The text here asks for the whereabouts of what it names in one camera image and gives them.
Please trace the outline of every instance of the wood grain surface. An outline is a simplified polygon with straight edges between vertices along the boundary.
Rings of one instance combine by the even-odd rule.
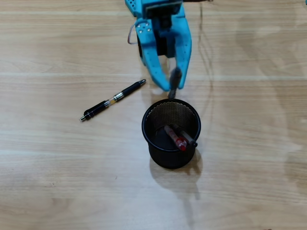
[[[185,9],[193,48],[178,98],[202,131],[192,162],[171,171],[142,136],[166,94],[127,44],[124,1],[0,0],[0,230],[307,229],[305,0]]]

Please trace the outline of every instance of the pen tip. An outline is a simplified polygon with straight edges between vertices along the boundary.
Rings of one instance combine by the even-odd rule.
[[[85,116],[80,118],[80,121],[82,121],[82,122],[85,121],[85,120],[86,120]]]
[[[144,85],[146,83],[146,79],[139,81],[139,83],[141,84],[141,86]]]

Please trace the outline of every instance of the robotic arm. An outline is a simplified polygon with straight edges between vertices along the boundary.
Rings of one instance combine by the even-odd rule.
[[[182,72],[179,89],[184,87],[191,57],[192,40],[185,17],[183,0],[125,0],[137,17],[135,22],[139,52],[153,81],[164,91],[170,84],[163,73],[159,58],[176,58]]]

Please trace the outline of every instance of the black pen grip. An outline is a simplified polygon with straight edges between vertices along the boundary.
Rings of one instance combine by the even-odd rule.
[[[138,82],[134,83],[133,85],[129,86],[128,88],[125,88],[122,93],[124,94],[125,97],[129,96],[132,94],[134,91],[138,90],[141,87],[141,84]]]
[[[100,113],[100,112],[102,112],[106,109],[105,103],[106,103],[106,101],[103,101],[103,102],[95,105],[94,107],[86,110],[83,115],[85,116],[86,114],[90,114],[91,116],[95,116],[96,114],[98,114],[98,113]]]

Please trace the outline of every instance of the pen holder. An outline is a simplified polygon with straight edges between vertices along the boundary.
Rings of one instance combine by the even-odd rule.
[[[186,151],[179,150],[164,131],[167,125],[178,125],[197,140],[201,119],[190,104],[178,99],[156,102],[143,117],[142,132],[152,159],[164,168],[181,168],[193,158],[195,147],[188,145]]]

